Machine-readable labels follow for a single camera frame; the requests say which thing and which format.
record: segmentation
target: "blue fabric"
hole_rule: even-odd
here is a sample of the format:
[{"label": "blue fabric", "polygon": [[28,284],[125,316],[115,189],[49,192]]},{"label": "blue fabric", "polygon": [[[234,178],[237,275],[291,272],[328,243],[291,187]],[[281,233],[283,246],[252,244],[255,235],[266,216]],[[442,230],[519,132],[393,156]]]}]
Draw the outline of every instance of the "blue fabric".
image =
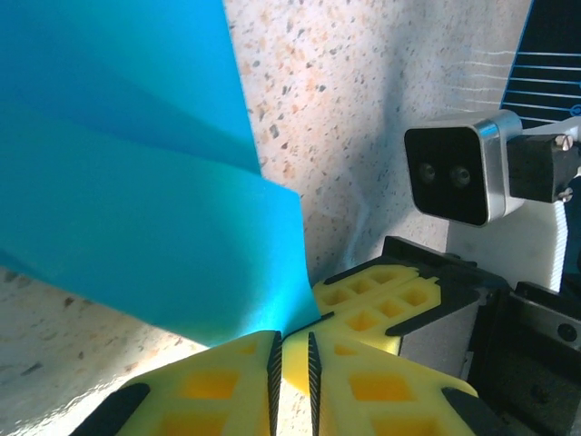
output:
[{"label": "blue fabric", "polygon": [[220,0],[3,0],[0,65],[0,98],[260,173]]},{"label": "blue fabric", "polygon": [[0,261],[206,345],[319,318],[297,194],[0,105]]}]

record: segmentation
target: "terrazzo surface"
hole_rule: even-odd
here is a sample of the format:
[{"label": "terrazzo surface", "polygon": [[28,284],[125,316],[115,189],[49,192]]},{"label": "terrazzo surface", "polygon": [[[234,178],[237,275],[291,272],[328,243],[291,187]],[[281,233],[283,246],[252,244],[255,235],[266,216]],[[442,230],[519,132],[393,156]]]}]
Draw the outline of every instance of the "terrazzo surface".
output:
[{"label": "terrazzo surface", "polygon": [[[263,175],[300,194],[310,278],[383,236],[443,249],[414,211],[402,137],[418,120],[495,109],[529,1],[226,0]],[[127,378],[203,349],[0,270],[0,434],[68,434]],[[279,434],[310,434],[283,384]]]}]

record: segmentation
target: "silver camera housing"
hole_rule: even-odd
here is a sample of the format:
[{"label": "silver camera housing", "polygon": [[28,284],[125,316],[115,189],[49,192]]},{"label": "silver camera housing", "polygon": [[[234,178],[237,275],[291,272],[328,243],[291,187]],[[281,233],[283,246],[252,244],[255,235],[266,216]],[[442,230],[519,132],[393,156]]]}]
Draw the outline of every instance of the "silver camera housing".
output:
[{"label": "silver camera housing", "polygon": [[[445,138],[448,132],[450,139],[452,139],[460,131],[464,132],[463,137],[468,135],[469,141],[473,144],[466,144],[466,142],[463,144],[443,144],[446,141],[442,138]],[[522,132],[520,118],[507,110],[448,115],[409,129],[406,132],[405,145],[415,205],[425,214],[476,227],[487,225],[515,211],[522,205],[523,200],[510,196],[507,141],[521,135]],[[431,143],[430,136],[438,137],[438,144]],[[478,150],[476,149],[476,141],[478,141]],[[443,165],[443,160],[453,162],[455,159],[462,159],[462,154],[465,155],[464,157],[467,153],[473,154],[470,159],[472,169],[476,170],[474,173],[481,180],[472,180],[470,183],[476,183],[483,189],[478,189],[478,193],[474,191],[471,196],[481,197],[478,198],[478,208],[486,209],[485,212],[482,212],[484,211],[482,209],[481,213],[478,213],[478,218],[465,218],[463,213],[459,212],[463,207],[469,208],[469,203],[476,200],[462,196],[463,193],[455,189],[449,180],[441,180],[451,177],[451,171],[448,168],[439,175],[438,183],[433,183],[430,186],[429,183],[418,182],[414,172],[420,171],[421,165],[430,165],[430,162],[422,163],[421,156],[435,156],[434,153],[437,152],[439,146],[443,152],[448,152],[447,155],[438,157],[440,167]],[[478,158],[474,155],[476,153],[479,153],[479,163],[477,163]],[[438,177],[436,170],[431,171]],[[458,208],[454,203],[456,196]],[[447,203],[448,207],[438,207],[437,201]]]}]

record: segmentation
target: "black rubber edge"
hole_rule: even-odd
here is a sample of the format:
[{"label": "black rubber edge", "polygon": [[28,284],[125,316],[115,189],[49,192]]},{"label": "black rubber edge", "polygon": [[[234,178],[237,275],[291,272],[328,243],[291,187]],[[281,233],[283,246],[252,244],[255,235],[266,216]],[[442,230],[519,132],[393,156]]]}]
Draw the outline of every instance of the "black rubber edge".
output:
[{"label": "black rubber edge", "polygon": [[309,333],[309,392],[312,435],[319,436],[320,429],[320,382],[322,365],[315,333]]},{"label": "black rubber edge", "polygon": [[288,333],[287,335],[284,336],[284,339],[288,338],[289,336],[291,336],[292,334],[294,334],[296,332],[302,332],[303,330],[308,330],[310,327],[312,327],[315,324],[318,324],[319,322],[327,321],[329,318],[331,318],[334,315],[335,315],[335,312],[325,313],[317,321],[313,321],[310,324],[305,325],[304,327],[300,327],[299,329]]},{"label": "black rubber edge", "polygon": [[276,436],[276,427],[279,417],[279,399],[281,397],[282,379],[282,335],[275,332],[272,339],[271,355],[266,365],[268,374],[268,394],[269,394],[269,421],[271,425],[271,436]]},{"label": "black rubber edge", "polygon": [[442,393],[448,404],[475,436],[512,436],[514,434],[478,397],[455,388],[443,388]]},{"label": "black rubber edge", "polygon": [[375,265],[401,265],[418,269],[419,276],[454,278],[466,285],[481,286],[483,283],[494,287],[508,287],[502,277],[478,268],[476,263],[464,261],[454,254],[442,254],[404,239],[387,236],[380,257],[372,259],[350,270],[340,272],[324,281],[334,284]]},{"label": "black rubber edge", "polygon": [[454,282],[440,281],[438,285],[440,286],[440,305],[389,327],[385,331],[385,334],[387,336],[405,336],[431,322],[477,302],[480,298],[480,294],[477,291],[459,286]]},{"label": "black rubber edge", "polygon": [[148,384],[135,383],[113,392],[81,422],[71,436],[114,436],[150,391]]},{"label": "black rubber edge", "polygon": [[545,306],[570,318],[581,320],[581,304],[575,300],[564,299],[557,293],[529,282],[519,282],[515,295],[526,298],[531,302]]}]

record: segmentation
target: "white stripe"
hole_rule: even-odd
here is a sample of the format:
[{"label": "white stripe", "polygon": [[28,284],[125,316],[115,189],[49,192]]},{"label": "white stripe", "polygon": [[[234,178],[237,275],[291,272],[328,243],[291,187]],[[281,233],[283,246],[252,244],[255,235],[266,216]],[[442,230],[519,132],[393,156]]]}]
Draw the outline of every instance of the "white stripe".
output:
[{"label": "white stripe", "polygon": [[529,118],[528,116],[521,116],[521,120],[528,120],[528,121],[540,121],[542,123],[557,123],[557,120],[544,120],[543,118]]},{"label": "white stripe", "polygon": [[467,77],[486,77],[487,79],[507,80],[506,77],[502,77],[499,75],[489,75],[489,74],[468,74]]},{"label": "white stripe", "polygon": [[518,52],[517,55],[581,57],[579,53]]},{"label": "white stripe", "polygon": [[543,95],[545,97],[579,98],[579,95],[532,93],[532,92],[529,92],[529,91],[510,91],[510,90],[507,90],[507,93],[511,93],[511,94],[526,94],[526,95]]},{"label": "white stripe", "polygon": [[493,104],[494,106],[500,106],[500,102],[486,102],[484,100],[473,100],[471,98],[463,98],[462,101],[469,103]]},{"label": "white stripe", "polygon": [[514,55],[515,52],[511,50],[503,50],[501,52],[487,52],[486,50],[472,50],[474,53],[481,53],[483,55]]},{"label": "white stripe", "polygon": [[503,88],[467,88],[464,86],[452,86],[450,84],[445,84],[444,86],[449,89],[458,89],[459,91],[499,91],[500,93],[504,93],[505,91]]},{"label": "white stripe", "polygon": [[563,107],[539,106],[537,104],[523,104],[523,103],[508,103],[508,102],[504,102],[503,105],[504,106],[519,106],[519,107],[534,107],[536,109],[549,109],[551,111],[569,112],[569,109],[565,109]]},{"label": "white stripe", "polygon": [[520,82],[540,82],[544,84],[581,84],[581,82],[572,82],[570,80],[525,79],[522,77],[511,77],[509,80],[518,80]]},{"label": "white stripe", "polygon": [[477,61],[464,61],[464,62],[457,62],[456,65],[463,65],[463,64],[471,64],[471,65],[478,65],[478,66],[497,66],[500,68],[510,68],[512,64],[488,64],[486,62],[477,62]]},{"label": "white stripe", "polygon": [[436,109],[444,109],[445,111],[460,111],[460,112],[474,112],[470,109],[454,106],[436,106]]},{"label": "white stripe", "polygon": [[579,66],[542,66],[542,65],[516,65],[515,68],[532,68],[535,70],[564,70],[564,71],[581,71]]}]

